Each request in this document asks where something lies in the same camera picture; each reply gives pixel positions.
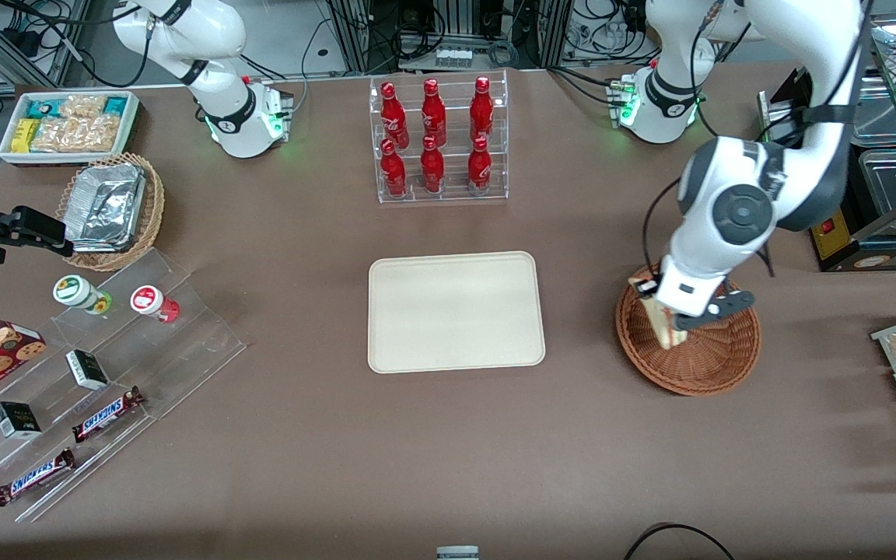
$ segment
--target white tray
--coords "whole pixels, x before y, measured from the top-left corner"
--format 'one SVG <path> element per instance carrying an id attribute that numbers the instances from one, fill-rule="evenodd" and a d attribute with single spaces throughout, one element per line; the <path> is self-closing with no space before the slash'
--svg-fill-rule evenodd
<path id="1" fill-rule="evenodd" d="M 523 251 L 377 260 L 369 270 L 376 373 L 534 366 L 544 329 Z"/>
<path id="2" fill-rule="evenodd" d="M 117 130 L 117 139 L 113 142 L 113 149 L 109 152 L 66 152 L 66 153 L 49 153 L 49 152 L 12 152 L 10 143 L 13 135 L 16 133 L 16 124 L 20 118 L 26 116 L 32 102 L 43 102 L 43 100 L 56 100 L 67 98 L 67 96 L 109 96 L 110 98 L 125 98 L 127 106 L 124 107 L 124 113 L 120 117 L 120 128 Z M 42 93 L 23 93 L 16 100 L 16 107 L 12 116 L 9 118 L 9 125 L 6 132 L 2 136 L 0 142 L 0 159 L 3 162 L 14 164 L 14 166 L 64 166 L 69 163 L 88 163 L 95 162 L 97 159 L 103 159 L 108 156 L 117 156 L 124 152 L 127 148 L 127 141 L 131 137 L 131 130 L 134 128 L 134 119 L 140 102 L 134 93 L 124 91 L 123 89 L 72 89 L 72 91 L 42 92 Z"/>

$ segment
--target clear acrylic bottle rack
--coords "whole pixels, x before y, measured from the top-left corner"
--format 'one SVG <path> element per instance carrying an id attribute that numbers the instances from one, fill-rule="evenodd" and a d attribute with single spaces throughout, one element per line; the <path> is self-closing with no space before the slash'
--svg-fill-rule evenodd
<path id="1" fill-rule="evenodd" d="M 6 439 L 0 432 L 0 485 L 53 460 L 65 447 L 71 447 L 78 467 L 20 494 L 0 508 L 3 515 L 35 521 L 246 348 L 206 307 L 187 277 L 157 249 L 150 249 L 99 284 L 113 296 L 113 306 L 104 315 L 68 308 L 39 327 L 47 351 L 0 383 L 0 401 L 28 404 L 43 432 L 26 442 Z M 178 302 L 181 313 L 174 322 L 160 323 L 129 306 L 132 292 L 145 284 Z M 65 361 L 73 348 L 99 359 L 110 380 L 106 389 L 88 390 L 75 383 Z M 138 386 L 145 403 L 85 442 L 75 443 L 72 426 L 133 386 Z"/>
<path id="2" fill-rule="evenodd" d="M 469 105 L 476 93 L 476 78 L 486 75 L 490 79 L 490 96 L 493 98 L 493 134 L 488 138 L 488 153 L 493 159 L 490 167 L 490 189 L 487 194 L 473 196 L 469 192 L 469 155 L 472 153 L 472 139 L 469 137 Z M 445 187 L 441 194 L 430 194 L 423 184 L 423 170 L 420 155 L 424 146 L 424 125 L 420 107 L 424 103 L 423 81 L 426 78 L 438 81 L 438 90 L 444 100 L 448 120 L 448 142 L 441 146 L 445 160 Z M 383 128 L 383 96 L 380 86 L 392 82 L 396 86 L 396 96 L 406 110 L 406 130 L 410 135 L 410 145 L 399 152 L 406 166 L 406 196 L 392 198 L 383 181 L 380 160 L 380 142 L 385 138 Z M 369 117 L 373 132 L 373 158 L 376 160 L 376 185 L 380 203 L 387 202 L 480 202 L 501 201 L 509 194 L 508 150 L 509 121 L 507 109 L 507 73 L 503 71 L 482 73 L 446 73 L 435 75 L 389 75 L 381 79 L 371 79 L 369 84 Z"/>

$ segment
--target small black box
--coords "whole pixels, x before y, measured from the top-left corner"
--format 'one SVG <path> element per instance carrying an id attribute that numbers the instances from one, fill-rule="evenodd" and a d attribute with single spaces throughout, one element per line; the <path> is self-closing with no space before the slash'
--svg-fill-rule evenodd
<path id="1" fill-rule="evenodd" d="M 84 350 L 72 350 L 65 356 L 68 359 L 68 368 L 75 376 L 75 383 L 90 390 L 103 390 L 109 385 L 99 359 Z"/>
<path id="2" fill-rule="evenodd" d="M 12 439 L 34 439 L 43 432 L 28 404 L 9 401 L 0 403 L 0 429 L 3 436 Z"/>

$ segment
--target snickers bar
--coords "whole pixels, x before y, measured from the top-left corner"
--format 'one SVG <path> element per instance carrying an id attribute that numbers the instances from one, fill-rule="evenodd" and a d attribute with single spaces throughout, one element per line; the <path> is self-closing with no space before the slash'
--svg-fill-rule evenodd
<path id="1" fill-rule="evenodd" d="M 75 433 L 75 442 L 85 442 L 94 432 L 106 428 L 114 419 L 120 418 L 127 414 L 131 408 L 143 403 L 145 398 L 140 394 L 140 390 L 134 385 L 127 393 L 121 394 L 120 398 L 110 403 L 109 407 L 103 408 L 102 411 L 96 412 L 89 419 L 72 428 Z"/>
<path id="2" fill-rule="evenodd" d="M 48 478 L 52 478 L 55 474 L 74 468 L 75 455 L 72 454 L 72 451 L 68 449 L 61 451 L 61 454 L 54 457 L 53 460 L 49 460 L 45 464 L 27 472 L 21 478 L 13 481 L 11 485 L 1 485 L 0 507 L 6 506 L 12 500 L 17 499 L 23 492 L 27 492 L 27 490 L 43 483 Z"/>

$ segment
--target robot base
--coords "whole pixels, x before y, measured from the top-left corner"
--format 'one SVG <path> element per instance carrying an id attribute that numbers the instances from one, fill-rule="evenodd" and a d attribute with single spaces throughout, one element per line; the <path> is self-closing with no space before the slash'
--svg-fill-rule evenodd
<path id="1" fill-rule="evenodd" d="M 607 87 L 608 102 L 618 104 L 611 107 L 611 123 L 615 128 L 627 128 L 645 142 L 674 142 L 696 120 L 697 106 L 684 110 L 678 117 L 665 117 L 645 93 L 645 79 L 652 72 L 651 68 L 641 68 Z"/>
<path id="2" fill-rule="evenodd" d="M 248 88 L 255 93 L 256 109 L 238 132 L 224 134 L 217 131 L 208 118 L 206 120 L 214 141 L 224 152 L 242 159 L 259 156 L 277 143 L 287 142 L 292 127 L 291 96 L 282 96 L 277 89 L 264 84 L 250 84 Z"/>

